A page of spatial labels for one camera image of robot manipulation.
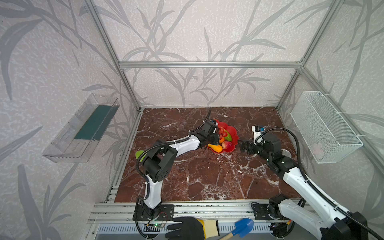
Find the yellow fake fruit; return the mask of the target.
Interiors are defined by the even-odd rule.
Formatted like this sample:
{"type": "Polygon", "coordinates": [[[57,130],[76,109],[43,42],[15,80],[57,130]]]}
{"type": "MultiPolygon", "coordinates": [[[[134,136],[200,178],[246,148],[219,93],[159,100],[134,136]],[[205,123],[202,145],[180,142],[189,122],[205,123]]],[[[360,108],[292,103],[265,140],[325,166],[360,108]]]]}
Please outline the yellow fake fruit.
{"type": "Polygon", "coordinates": [[[216,153],[221,153],[223,151],[223,147],[221,145],[208,144],[207,147],[212,149],[216,153]]]}

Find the green yellow fake mango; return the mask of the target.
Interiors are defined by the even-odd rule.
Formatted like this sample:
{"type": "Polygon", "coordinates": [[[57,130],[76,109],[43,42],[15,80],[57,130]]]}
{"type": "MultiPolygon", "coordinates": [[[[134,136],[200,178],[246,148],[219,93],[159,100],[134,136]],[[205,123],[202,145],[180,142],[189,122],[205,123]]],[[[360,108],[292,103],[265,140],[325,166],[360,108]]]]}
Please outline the green yellow fake mango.
{"type": "Polygon", "coordinates": [[[224,137],[225,141],[228,141],[228,142],[233,141],[231,134],[227,130],[224,130],[223,137],[224,137]]]}

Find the red fake lychee bunch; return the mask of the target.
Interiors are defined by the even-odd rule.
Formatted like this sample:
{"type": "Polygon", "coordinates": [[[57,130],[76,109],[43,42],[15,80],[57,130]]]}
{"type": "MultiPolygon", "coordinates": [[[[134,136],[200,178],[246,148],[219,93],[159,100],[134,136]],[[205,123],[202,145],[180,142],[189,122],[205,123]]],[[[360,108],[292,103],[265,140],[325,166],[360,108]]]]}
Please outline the red fake lychee bunch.
{"type": "Polygon", "coordinates": [[[228,136],[228,132],[226,129],[220,127],[219,128],[219,135],[220,135],[220,140],[225,139],[228,136]]]}

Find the red yellow fake peach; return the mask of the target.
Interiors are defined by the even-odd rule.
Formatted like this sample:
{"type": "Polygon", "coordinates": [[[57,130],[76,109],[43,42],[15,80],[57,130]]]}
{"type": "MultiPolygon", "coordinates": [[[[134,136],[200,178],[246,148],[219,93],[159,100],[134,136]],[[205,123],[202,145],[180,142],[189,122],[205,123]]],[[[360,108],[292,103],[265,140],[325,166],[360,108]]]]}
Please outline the red yellow fake peach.
{"type": "Polygon", "coordinates": [[[221,146],[222,146],[222,148],[224,149],[224,150],[228,150],[228,149],[230,149],[231,147],[232,147],[232,142],[230,142],[230,141],[223,141],[222,143],[221,143],[221,146]]]}

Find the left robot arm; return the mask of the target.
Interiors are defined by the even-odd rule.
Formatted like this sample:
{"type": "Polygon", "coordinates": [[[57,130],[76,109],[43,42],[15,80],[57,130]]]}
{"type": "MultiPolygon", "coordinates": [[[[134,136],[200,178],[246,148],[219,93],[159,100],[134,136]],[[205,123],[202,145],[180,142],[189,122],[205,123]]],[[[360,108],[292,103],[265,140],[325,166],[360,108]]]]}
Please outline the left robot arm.
{"type": "Polygon", "coordinates": [[[145,180],[145,195],[141,202],[147,211],[160,208],[163,180],[170,174],[175,159],[180,155],[219,143],[218,122],[205,120],[184,138],[162,141],[137,156],[136,171],[145,180]]]}

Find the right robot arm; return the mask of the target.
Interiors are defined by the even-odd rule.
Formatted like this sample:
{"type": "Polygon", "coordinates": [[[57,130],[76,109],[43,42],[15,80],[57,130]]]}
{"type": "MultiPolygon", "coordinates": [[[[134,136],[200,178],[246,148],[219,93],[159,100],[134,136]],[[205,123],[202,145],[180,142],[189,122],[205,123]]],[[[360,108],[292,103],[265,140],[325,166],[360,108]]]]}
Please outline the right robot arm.
{"type": "Polygon", "coordinates": [[[382,237],[368,226],[359,212],[352,213],[317,187],[304,173],[300,160],[283,154],[282,144],[275,135],[261,133],[253,141],[241,141],[241,152],[258,155],[280,179],[291,186],[314,209],[305,210],[283,195],[270,199],[281,216],[300,225],[319,240],[377,240],[382,237]]]}

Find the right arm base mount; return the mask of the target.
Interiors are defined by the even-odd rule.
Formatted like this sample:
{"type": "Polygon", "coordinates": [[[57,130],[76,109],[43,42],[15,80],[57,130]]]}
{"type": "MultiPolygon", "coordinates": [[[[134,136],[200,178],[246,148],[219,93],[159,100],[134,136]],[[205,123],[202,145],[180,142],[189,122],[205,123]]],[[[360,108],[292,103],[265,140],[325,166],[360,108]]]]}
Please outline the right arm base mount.
{"type": "Polygon", "coordinates": [[[280,213],[279,207],[276,204],[260,204],[253,202],[251,203],[251,208],[254,212],[256,220],[285,220],[284,216],[280,213]]]}

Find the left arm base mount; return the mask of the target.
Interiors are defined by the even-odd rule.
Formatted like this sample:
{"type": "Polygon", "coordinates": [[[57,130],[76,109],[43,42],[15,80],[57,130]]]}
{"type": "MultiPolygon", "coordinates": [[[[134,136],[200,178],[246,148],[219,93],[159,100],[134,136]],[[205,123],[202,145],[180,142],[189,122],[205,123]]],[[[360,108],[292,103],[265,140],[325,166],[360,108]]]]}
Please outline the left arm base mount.
{"type": "Polygon", "coordinates": [[[159,204],[154,209],[145,204],[138,204],[135,207],[134,221],[172,221],[175,213],[175,205],[159,204]]]}

